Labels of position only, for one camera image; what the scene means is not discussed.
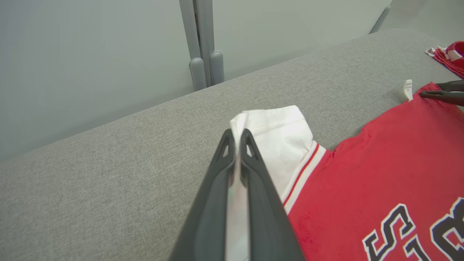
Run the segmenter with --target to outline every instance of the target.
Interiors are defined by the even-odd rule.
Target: sleeve
[[[325,149],[313,141],[303,114],[296,106],[244,111],[230,121],[230,126],[236,147],[243,129],[247,128],[253,134],[288,214],[311,171],[325,153]],[[227,260],[245,260],[248,252],[247,197],[240,182],[238,151],[227,207]]]

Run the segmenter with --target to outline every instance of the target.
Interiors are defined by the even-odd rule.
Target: white wall
[[[464,39],[464,1],[393,0],[392,9],[380,27],[408,28],[440,41],[442,47]]]
[[[2,0],[0,159],[193,92],[177,0]]]
[[[391,0],[213,0],[225,80],[367,35]]]

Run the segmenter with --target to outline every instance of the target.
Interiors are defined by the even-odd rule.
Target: gray fabric surface
[[[227,81],[0,165],[0,260],[165,260],[228,122],[296,104],[333,149],[401,103],[458,79],[390,30]]]

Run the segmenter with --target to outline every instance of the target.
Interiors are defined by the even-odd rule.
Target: folded red cloth
[[[430,48],[426,53],[464,79],[464,41],[455,42],[446,49]]]

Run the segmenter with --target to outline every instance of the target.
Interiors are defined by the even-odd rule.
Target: white fabric
[[[226,260],[243,261],[248,256],[248,206],[246,189],[240,181],[239,142],[243,129],[253,134],[261,157],[284,202],[288,196],[301,167],[315,151],[317,143],[308,124],[298,107],[289,106],[273,110],[244,111],[230,121],[235,139],[236,163],[234,183],[229,191],[227,210]],[[317,157],[322,157],[322,148]],[[305,171],[304,180],[298,181],[297,189],[306,182],[310,171]],[[291,201],[295,202],[298,193],[292,193]]]
[[[427,49],[425,51],[425,53],[428,54],[430,57],[434,57],[435,56],[435,54],[434,54],[435,51],[436,51],[435,48],[431,47],[431,48]]]
[[[456,51],[456,50],[449,50],[448,51],[448,56],[450,57],[450,61],[454,62],[457,59],[461,59],[462,56]]]

